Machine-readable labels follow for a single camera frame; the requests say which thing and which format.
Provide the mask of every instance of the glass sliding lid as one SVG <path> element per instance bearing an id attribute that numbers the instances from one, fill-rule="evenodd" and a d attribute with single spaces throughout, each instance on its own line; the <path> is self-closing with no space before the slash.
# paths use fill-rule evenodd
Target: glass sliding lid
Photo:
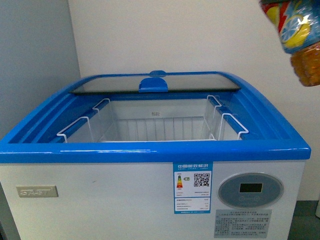
<path id="1" fill-rule="evenodd" d="M 237 91 L 240 87 L 230 79 L 215 73 L 165 75 L 100 75 L 70 93 L 126 94 Z"/>

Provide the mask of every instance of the white wall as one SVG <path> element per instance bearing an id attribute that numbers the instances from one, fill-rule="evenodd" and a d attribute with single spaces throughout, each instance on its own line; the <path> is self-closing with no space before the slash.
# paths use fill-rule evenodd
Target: white wall
<path id="1" fill-rule="evenodd" d="M 320 193 L 320 86 L 303 87 L 257 0 L 69 0 L 81 76 L 227 71 L 260 90 L 312 148 L 299 200 Z"/>

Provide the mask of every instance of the gray wall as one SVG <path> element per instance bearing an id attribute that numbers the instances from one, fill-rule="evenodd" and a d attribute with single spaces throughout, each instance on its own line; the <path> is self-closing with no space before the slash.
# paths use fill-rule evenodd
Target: gray wall
<path id="1" fill-rule="evenodd" d="M 80 71 L 67 0 L 1 0 L 0 33 L 2 139 Z M 8 240 L 19 239 L 1 184 L 0 223 Z"/>

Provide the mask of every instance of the information sticker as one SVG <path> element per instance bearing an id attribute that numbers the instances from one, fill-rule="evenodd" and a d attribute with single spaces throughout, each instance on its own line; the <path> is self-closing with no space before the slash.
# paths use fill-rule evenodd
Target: information sticker
<path id="1" fill-rule="evenodd" d="M 267 238 L 271 209 L 216 210 L 214 238 Z"/>
<path id="2" fill-rule="evenodd" d="M 174 163 L 174 213 L 209 214 L 213 162 Z"/>

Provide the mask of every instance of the temperature display screen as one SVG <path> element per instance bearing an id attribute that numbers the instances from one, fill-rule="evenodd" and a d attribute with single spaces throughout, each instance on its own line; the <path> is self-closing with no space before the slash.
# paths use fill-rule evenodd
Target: temperature display screen
<path id="1" fill-rule="evenodd" d="M 240 193 L 261 193 L 262 183 L 240 183 Z"/>

